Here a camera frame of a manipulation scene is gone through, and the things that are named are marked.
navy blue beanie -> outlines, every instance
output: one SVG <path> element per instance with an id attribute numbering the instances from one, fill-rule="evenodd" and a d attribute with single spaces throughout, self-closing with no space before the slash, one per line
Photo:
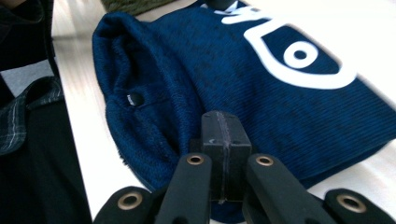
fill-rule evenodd
<path id="1" fill-rule="evenodd" d="M 396 138 L 395 111 L 355 71 L 251 7 L 188 7 L 153 22 L 109 13 L 93 58 L 120 155 L 151 190 L 169 183 L 211 110 L 238 116 L 306 188 Z M 216 204 L 212 218 L 242 221 L 240 204 Z"/>

black fabric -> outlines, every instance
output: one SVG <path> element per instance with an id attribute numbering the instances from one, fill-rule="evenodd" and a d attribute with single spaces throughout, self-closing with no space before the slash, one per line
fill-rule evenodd
<path id="1" fill-rule="evenodd" d="M 0 71 L 46 60 L 44 12 L 40 2 L 29 0 L 12 10 L 0 9 Z"/>
<path id="2" fill-rule="evenodd" d="M 27 120 L 25 143 L 0 157 L 0 223 L 92 223 L 64 101 Z"/>
<path id="3" fill-rule="evenodd" d="M 14 95 L 9 90 L 7 83 L 3 80 L 0 74 L 0 108 L 14 99 Z"/>

white table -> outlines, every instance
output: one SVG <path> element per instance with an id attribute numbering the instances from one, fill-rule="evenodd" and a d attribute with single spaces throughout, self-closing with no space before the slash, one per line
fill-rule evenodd
<path id="1" fill-rule="evenodd" d="M 178 0 L 139 16 L 152 21 L 191 0 Z M 248 0 L 292 21 L 345 63 L 396 108 L 396 2 L 394 0 Z M 105 118 L 105 102 L 92 60 L 92 32 L 105 14 L 100 0 L 55 1 L 53 43 L 92 217 L 126 186 L 143 187 L 123 165 Z M 396 141 L 373 157 L 315 185 L 353 189 L 396 218 Z"/>

person's arm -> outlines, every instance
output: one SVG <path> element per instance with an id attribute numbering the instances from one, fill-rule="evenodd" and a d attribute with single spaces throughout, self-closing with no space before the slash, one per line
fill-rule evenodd
<path id="1" fill-rule="evenodd" d="M 8 8 L 8 9 L 13 9 L 14 7 L 19 6 L 26 0 L 0 0 L 0 5 Z"/>

dark clothing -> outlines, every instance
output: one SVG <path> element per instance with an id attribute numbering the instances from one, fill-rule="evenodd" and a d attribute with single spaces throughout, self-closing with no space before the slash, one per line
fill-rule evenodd
<path id="1" fill-rule="evenodd" d="M 0 6 L 0 71 L 47 59 L 44 12 L 29 0 L 9 10 Z"/>
<path id="2" fill-rule="evenodd" d="M 0 223 L 92 223 L 60 82 L 0 110 Z"/>

